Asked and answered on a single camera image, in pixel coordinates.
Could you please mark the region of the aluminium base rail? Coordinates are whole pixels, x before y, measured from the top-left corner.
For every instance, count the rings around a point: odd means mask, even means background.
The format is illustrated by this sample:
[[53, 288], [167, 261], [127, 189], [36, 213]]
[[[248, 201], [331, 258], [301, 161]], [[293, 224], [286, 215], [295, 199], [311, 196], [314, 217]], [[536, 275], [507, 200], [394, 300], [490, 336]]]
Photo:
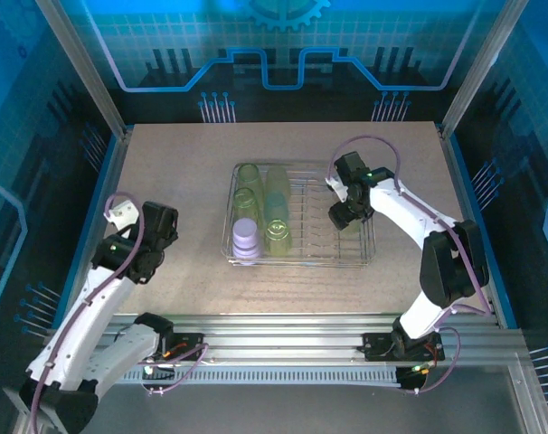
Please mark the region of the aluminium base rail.
[[[171, 315], [178, 333], [202, 333], [207, 363], [229, 365], [362, 365], [365, 333], [388, 333], [392, 314]], [[492, 316], [458, 313], [440, 335], [447, 358], [460, 366], [504, 366], [526, 357], [518, 329]]]

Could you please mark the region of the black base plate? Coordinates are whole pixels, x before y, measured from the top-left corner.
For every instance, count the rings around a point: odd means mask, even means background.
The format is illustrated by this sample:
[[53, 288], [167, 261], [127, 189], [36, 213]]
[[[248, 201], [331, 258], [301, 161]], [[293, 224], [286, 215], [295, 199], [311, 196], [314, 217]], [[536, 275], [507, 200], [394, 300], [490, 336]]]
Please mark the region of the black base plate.
[[162, 357], [165, 361], [194, 362], [201, 354], [204, 344], [204, 334], [181, 333], [173, 334], [165, 341]]
[[366, 362], [429, 362], [446, 359], [440, 334], [430, 333], [419, 339], [398, 333], [366, 333], [356, 350]]

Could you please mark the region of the green translucent plastic cup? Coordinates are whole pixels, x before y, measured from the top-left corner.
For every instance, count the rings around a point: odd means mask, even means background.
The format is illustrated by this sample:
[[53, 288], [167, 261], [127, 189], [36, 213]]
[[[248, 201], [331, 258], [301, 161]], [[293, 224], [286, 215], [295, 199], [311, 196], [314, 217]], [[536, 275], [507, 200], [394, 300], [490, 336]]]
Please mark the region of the green translucent plastic cup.
[[235, 221], [248, 218], [260, 222], [260, 207], [255, 193], [248, 187], [237, 189], [233, 195], [233, 217]]
[[249, 188], [257, 196], [264, 195], [264, 186], [261, 173], [255, 164], [245, 163], [238, 168], [237, 188]]
[[272, 257], [289, 254], [292, 248], [291, 233], [288, 225], [281, 219], [274, 219], [266, 226], [265, 248]]

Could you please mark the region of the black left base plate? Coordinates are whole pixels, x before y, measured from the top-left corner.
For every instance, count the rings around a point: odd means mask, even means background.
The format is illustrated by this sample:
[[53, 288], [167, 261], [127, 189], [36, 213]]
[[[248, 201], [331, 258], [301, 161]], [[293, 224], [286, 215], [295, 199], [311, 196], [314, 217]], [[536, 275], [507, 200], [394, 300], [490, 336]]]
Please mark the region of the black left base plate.
[[181, 333], [173, 334], [165, 341], [162, 357], [165, 361], [194, 362], [201, 354], [204, 344], [204, 334]]

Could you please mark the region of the aluminium table side rail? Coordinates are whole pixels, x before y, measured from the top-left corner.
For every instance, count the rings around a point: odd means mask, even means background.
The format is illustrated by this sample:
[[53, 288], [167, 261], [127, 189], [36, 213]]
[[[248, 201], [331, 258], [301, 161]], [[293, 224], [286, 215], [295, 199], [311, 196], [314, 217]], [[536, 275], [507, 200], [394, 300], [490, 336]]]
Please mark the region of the aluminium table side rail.
[[505, 289], [505, 283], [488, 237], [487, 228], [477, 202], [475, 190], [471, 184], [471, 176], [468, 173], [468, 168], [458, 146], [458, 141], [454, 135], [444, 137], [442, 134], [439, 134], [439, 139], [458, 197], [459, 207], [463, 215], [475, 221], [481, 230], [489, 271], [487, 294], [492, 302], [498, 324], [503, 328], [517, 329], [519, 325], [515, 319], [515, 314]]
[[112, 193], [117, 191], [133, 129], [133, 125], [128, 126], [128, 131], [123, 138], [116, 140], [111, 138], [109, 142], [80, 232], [79, 242], [63, 285], [61, 298], [52, 319], [52, 329], [58, 328], [74, 302], [74, 298], [79, 294], [94, 250], [106, 229], [107, 222], [103, 217], [105, 202]]

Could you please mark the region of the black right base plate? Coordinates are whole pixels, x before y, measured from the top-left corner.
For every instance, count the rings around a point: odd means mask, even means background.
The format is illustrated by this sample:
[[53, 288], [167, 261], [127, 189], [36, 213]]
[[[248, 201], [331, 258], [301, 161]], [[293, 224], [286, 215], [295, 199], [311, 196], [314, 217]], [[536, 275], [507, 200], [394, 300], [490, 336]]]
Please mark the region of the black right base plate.
[[430, 333], [419, 339], [398, 333], [366, 333], [356, 350], [366, 362], [429, 362], [446, 359], [440, 334]]

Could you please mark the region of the aluminium frame post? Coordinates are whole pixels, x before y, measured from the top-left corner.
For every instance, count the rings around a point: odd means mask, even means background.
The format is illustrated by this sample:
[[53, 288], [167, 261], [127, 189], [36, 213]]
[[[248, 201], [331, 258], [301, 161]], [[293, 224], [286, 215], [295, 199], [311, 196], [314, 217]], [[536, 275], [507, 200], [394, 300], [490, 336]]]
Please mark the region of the aluminium frame post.
[[529, 0], [505, 0], [486, 39], [442, 120], [440, 136], [450, 139], [485, 77], [495, 64]]
[[126, 123], [61, 3], [58, 0], [35, 0], [35, 3], [43, 13], [112, 134], [116, 138], [123, 139], [128, 132]]

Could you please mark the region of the purple plastic cup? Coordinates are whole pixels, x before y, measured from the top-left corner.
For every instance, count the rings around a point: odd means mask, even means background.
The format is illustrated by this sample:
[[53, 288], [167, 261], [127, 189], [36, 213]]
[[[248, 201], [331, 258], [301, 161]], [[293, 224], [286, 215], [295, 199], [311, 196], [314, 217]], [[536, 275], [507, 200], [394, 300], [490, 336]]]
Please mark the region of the purple plastic cup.
[[241, 265], [255, 265], [263, 254], [263, 243], [257, 223], [240, 218], [232, 226], [232, 254]]

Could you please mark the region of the teal translucent plastic cup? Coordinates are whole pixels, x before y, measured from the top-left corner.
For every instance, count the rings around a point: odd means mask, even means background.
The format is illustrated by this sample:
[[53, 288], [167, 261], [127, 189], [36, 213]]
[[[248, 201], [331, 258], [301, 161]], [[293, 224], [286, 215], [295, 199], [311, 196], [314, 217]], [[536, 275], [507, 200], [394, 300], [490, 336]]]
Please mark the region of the teal translucent plastic cup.
[[285, 195], [280, 191], [269, 192], [266, 195], [264, 204], [264, 219], [266, 223], [274, 220], [288, 222], [288, 202]]

